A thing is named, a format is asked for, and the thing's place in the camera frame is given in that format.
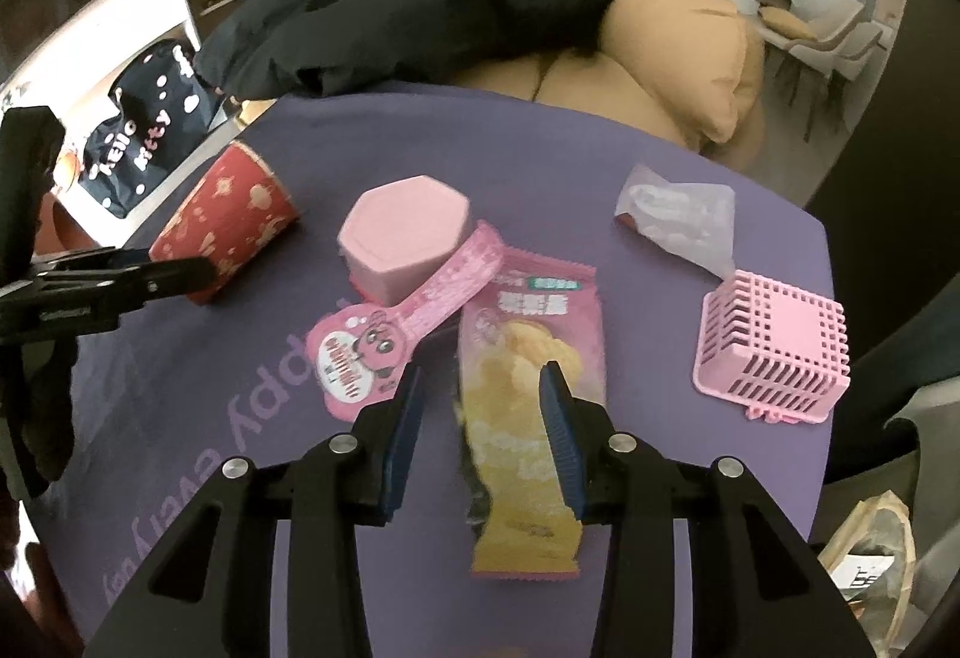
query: plastic bag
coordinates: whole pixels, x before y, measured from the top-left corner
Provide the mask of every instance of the plastic bag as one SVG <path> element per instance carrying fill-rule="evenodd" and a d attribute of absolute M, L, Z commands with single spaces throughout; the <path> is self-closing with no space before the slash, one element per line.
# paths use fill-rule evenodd
<path fill-rule="evenodd" d="M 858 503 L 820 553 L 877 658 L 904 622 L 916 562 L 909 509 L 890 490 Z"/>
<path fill-rule="evenodd" d="M 594 273 L 507 249 L 500 273 L 464 305 L 462 468 L 472 486 L 472 568 L 479 575 L 562 579 L 578 572 L 582 529 L 560 493 L 539 409 L 539 372 L 556 360 L 575 396 L 603 402 Z"/>
<path fill-rule="evenodd" d="M 673 184 L 637 165 L 616 201 L 614 216 L 671 255 L 729 279 L 733 264 L 733 189 Z"/>

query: pink plastic basket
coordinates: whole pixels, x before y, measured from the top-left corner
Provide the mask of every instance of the pink plastic basket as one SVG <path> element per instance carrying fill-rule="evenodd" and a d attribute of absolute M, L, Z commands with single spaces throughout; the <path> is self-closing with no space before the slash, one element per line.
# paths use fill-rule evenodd
<path fill-rule="evenodd" d="M 736 271 L 704 298 L 693 383 L 751 420 L 822 423 L 850 386 L 843 307 Z"/>

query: yellow and pink snack package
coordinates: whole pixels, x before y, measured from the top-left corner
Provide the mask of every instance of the yellow and pink snack package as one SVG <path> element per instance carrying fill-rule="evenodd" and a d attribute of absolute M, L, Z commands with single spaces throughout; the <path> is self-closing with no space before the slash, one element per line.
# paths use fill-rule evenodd
<path fill-rule="evenodd" d="M 464 470 L 474 503 L 482 504 L 472 514 L 477 575 L 577 575 L 582 528 L 560 493 L 539 409 L 539 372 L 556 360 L 576 397 L 604 402 L 595 274 L 586 265 L 508 247 L 493 281 L 464 305 L 460 419 Z"/>

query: metal screw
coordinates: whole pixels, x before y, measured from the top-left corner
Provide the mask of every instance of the metal screw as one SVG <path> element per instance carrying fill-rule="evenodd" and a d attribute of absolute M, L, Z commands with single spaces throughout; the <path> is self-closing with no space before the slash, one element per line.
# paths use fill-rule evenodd
<path fill-rule="evenodd" d="M 632 452 L 637 448 L 637 439 L 629 433 L 614 433 L 607 439 L 607 444 L 614 452 Z"/>
<path fill-rule="evenodd" d="M 736 457 L 721 457 L 717 462 L 717 471 L 730 479 L 736 479 L 743 474 L 743 464 Z"/>
<path fill-rule="evenodd" d="M 227 479 L 239 479 L 250 470 L 250 463 L 242 457 L 232 457 L 224 463 L 221 471 Z"/>
<path fill-rule="evenodd" d="M 349 433 L 341 433 L 339 436 L 330 439 L 330 450 L 337 455 L 345 455 L 347 452 L 356 450 L 358 444 L 355 436 L 351 436 Z"/>

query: red paper cup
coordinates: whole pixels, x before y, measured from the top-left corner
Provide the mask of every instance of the red paper cup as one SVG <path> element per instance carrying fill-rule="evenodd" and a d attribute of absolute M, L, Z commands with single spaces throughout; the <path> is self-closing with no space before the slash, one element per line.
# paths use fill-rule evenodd
<path fill-rule="evenodd" d="M 150 258 L 208 258 L 217 269 L 216 282 L 189 295 L 194 303 L 207 303 L 297 216 L 270 167 L 249 146 L 233 141 L 163 228 Z"/>

